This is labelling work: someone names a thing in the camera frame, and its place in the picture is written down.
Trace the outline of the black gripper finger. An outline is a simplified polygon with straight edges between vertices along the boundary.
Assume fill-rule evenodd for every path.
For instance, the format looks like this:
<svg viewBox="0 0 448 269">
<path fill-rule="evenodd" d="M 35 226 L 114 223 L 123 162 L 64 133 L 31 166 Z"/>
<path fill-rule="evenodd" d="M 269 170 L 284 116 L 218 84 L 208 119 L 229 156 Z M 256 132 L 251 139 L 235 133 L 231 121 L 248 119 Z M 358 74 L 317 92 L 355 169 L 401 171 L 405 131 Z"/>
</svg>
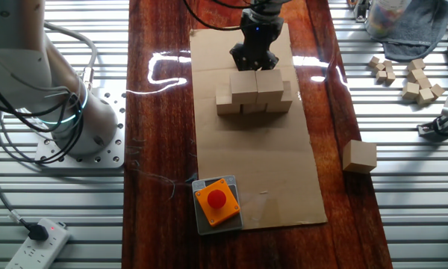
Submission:
<svg viewBox="0 0 448 269">
<path fill-rule="evenodd" d="M 236 43 L 230 50 L 230 54 L 239 71 L 256 70 L 255 52 L 244 43 Z"/>
<path fill-rule="evenodd" d="M 270 70 L 276 67 L 279 58 L 270 51 L 269 43 L 259 43 L 256 50 L 258 53 L 256 70 Z"/>
</svg>

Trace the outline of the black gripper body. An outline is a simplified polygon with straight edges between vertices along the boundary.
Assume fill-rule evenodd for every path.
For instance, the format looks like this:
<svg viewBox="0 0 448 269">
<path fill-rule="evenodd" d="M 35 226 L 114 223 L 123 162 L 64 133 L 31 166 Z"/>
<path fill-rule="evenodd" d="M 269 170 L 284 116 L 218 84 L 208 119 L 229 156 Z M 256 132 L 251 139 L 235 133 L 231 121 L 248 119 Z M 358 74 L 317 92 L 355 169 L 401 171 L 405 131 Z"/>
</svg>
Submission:
<svg viewBox="0 0 448 269">
<path fill-rule="evenodd" d="M 277 17 L 270 21 L 254 21 L 248 16 L 243 16 L 240 21 L 245 45 L 270 45 L 280 33 L 284 20 Z"/>
</svg>

